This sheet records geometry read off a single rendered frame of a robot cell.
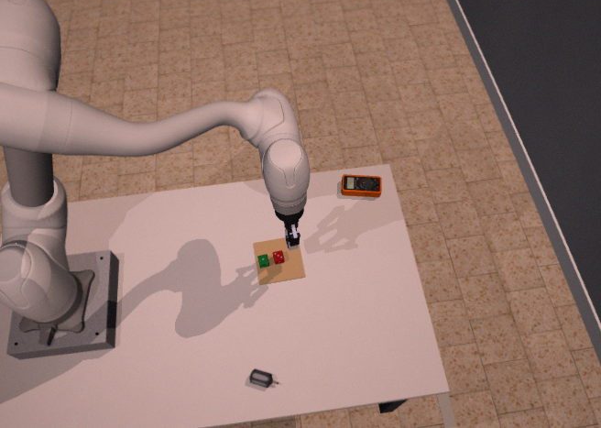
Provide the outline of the red die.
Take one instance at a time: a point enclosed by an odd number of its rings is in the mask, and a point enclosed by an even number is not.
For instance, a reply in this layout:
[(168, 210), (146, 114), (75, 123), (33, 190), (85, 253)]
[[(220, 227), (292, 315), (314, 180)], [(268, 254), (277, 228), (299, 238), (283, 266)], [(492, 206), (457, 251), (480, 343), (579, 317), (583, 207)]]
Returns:
[(273, 258), (275, 264), (284, 263), (284, 256), (282, 250), (273, 252)]

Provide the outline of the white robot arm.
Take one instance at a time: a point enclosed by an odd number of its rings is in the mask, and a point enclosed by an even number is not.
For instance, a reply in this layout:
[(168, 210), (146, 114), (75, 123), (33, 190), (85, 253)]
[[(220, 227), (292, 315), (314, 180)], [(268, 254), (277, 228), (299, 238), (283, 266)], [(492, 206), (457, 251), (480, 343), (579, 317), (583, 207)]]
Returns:
[(285, 215), (304, 208), (310, 164), (279, 90), (138, 123), (57, 93), (60, 65), (60, 25), (47, 2), (0, 0), (0, 146), (8, 176), (1, 191), (0, 302), (23, 316), (20, 331), (39, 330), (40, 346), (50, 346), (56, 331), (83, 331), (95, 277), (90, 269), (69, 269), (67, 194), (53, 177), (52, 154), (144, 157), (232, 126), (258, 148), (273, 208)]

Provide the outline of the tan flat mat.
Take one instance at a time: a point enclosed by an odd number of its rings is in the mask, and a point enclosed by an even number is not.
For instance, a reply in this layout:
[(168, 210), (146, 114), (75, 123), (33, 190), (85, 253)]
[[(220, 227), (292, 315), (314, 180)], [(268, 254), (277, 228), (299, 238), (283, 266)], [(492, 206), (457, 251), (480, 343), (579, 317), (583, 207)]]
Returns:
[[(301, 258), (300, 245), (298, 249), (289, 250), (286, 237), (254, 243), (259, 285), (284, 280), (305, 278)], [(275, 264), (273, 252), (282, 250), (284, 263)], [(268, 255), (269, 267), (260, 268), (258, 256)]]

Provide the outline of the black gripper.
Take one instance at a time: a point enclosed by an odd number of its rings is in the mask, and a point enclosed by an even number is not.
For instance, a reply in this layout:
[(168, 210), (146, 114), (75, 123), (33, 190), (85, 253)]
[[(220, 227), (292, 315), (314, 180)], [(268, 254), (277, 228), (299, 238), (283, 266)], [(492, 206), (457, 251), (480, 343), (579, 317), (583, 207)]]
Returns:
[[(285, 226), (285, 236), (288, 236), (288, 238), (286, 238), (286, 242), (288, 242), (289, 244), (289, 250), (293, 250), (293, 249), (297, 249), (298, 245), (300, 244), (300, 237), (301, 234), (299, 233), (299, 231), (297, 231), (297, 227), (299, 219), (302, 217), (304, 212), (304, 208), (296, 213), (296, 214), (290, 214), (290, 215), (285, 215), (285, 214), (280, 214), (275, 210), (275, 214), (277, 216), (277, 218), (281, 221), (284, 222), (284, 226)], [(291, 238), (291, 244), (290, 244), (290, 236)]]

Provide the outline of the green die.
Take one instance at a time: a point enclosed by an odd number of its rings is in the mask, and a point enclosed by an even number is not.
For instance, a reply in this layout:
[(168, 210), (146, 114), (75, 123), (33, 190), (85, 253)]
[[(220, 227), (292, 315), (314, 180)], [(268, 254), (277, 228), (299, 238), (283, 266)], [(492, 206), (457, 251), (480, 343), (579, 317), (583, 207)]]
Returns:
[(258, 256), (257, 258), (258, 258), (260, 268), (269, 267), (269, 261), (268, 261), (267, 254)]

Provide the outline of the orange pocket multimeter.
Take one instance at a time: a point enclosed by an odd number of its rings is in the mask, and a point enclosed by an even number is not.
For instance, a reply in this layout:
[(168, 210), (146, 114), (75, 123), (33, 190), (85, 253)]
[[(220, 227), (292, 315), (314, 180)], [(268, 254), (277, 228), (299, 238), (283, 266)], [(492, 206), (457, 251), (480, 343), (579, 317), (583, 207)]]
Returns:
[(343, 175), (342, 195), (380, 197), (381, 178), (378, 176)]

